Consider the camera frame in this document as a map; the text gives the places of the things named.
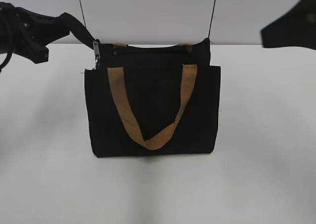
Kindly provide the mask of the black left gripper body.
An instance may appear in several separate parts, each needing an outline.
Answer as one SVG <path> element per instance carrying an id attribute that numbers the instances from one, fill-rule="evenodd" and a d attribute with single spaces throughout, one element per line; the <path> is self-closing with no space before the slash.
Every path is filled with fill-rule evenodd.
<path id="1" fill-rule="evenodd" d="M 59 17 L 37 14 L 21 7 L 12 13 L 13 53 L 35 64 L 48 61 L 48 44 L 69 35 Z"/>

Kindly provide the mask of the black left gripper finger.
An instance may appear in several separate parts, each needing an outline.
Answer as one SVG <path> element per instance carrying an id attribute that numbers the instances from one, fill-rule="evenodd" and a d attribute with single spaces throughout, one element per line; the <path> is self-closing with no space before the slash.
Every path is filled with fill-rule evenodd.
<path id="1" fill-rule="evenodd" d="M 62 24 L 74 35 L 74 37 L 87 47 L 93 49 L 95 38 L 88 29 L 74 16 L 63 13 L 58 17 Z"/>

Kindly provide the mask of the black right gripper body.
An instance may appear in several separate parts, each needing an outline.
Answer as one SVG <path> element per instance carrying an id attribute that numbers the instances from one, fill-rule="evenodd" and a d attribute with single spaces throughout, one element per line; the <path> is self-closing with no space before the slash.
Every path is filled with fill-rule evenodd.
<path id="1" fill-rule="evenodd" d="M 316 0 L 299 0 L 287 13 L 260 30 L 263 48 L 316 48 Z"/>

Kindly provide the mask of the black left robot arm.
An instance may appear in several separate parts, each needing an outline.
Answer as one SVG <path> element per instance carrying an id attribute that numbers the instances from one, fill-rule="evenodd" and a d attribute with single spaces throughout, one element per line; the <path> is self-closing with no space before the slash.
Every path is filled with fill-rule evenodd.
<path id="1" fill-rule="evenodd" d="M 52 17 L 31 12 L 11 3 L 0 3 L 0 53 L 6 57 L 0 64 L 3 69 L 13 54 L 35 64 L 49 58 L 47 45 L 72 34 L 77 40 L 94 50 L 95 68 L 100 65 L 99 44 L 87 28 L 69 13 Z"/>

